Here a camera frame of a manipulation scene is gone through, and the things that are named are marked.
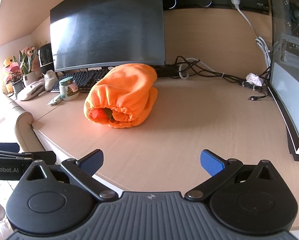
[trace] white power cable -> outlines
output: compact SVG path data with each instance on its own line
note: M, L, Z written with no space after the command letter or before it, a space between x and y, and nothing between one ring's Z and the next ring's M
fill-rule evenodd
M266 64L266 68L270 67L270 50L268 49L268 46L266 44L266 42L264 41L264 39L260 36L257 35L253 25L251 25L251 22L248 20L248 18L245 16L245 14L243 14L243 12L240 10L239 8L239 4L241 3L240 0L231 0L232 4L235 6L235 8L237 9L237 11L245 18L245 20L248 22L248 24L250 25L250 27L253 29L254 33L255 33L255 41L257 46L260 48L260 50L263 52L264 54L264 59L265 59L265 64Z
M206 65L204 62L202 62L201 60L198 60L197 58L193 58L193 57L188 57L186 60L195 60L195 61L198 61L198 63L201 63L202 65L204 65L206 68L208 68L209 70L211 70L211 71L213 71L213 72L215 72L215 70L213 70L212 68L210 68L208 65ZM187 79L188 77L189 77L189 73L188 73L188 71L186 70L186 76L184 77L183 75L182 75L182 73L181 73L181 71L182 71L182 66L183 66L183 64L185 64L185 63L182 63L182 64L180 64L179 65L179 68L178 68L178 71L179 71L179 76L180 76L180 78L181 79Z

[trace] white plant pot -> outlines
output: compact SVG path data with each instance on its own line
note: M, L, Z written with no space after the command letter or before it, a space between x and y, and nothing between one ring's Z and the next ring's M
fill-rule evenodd
M23 82L25 87L30 85L31 83L37 81L36 73L32 71L31 73L23 76Z

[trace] jar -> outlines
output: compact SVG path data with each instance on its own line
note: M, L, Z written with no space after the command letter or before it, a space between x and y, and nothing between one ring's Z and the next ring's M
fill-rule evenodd
M73 77L67 77L59 81L59 92L63 100L69 101L78 97L79 90Z

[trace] orange fabric bag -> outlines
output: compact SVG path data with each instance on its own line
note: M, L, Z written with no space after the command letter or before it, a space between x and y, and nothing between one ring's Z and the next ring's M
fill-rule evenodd
M152 87L156 79L156 71L148 65L124 64L113 68L89 92L85 116L115 128L141 124L156 101L157 89ZM110 108L115 120L99 114L98 108Z

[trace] black keyboard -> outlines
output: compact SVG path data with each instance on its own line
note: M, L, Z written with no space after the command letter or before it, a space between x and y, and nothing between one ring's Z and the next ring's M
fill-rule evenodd
M79 91L89 92L91 88L100 81L109 72L108 68L93 69L88 71L66 73L60 79L73 77L76 81ZM53 85L51 92L59 92L59 82Z

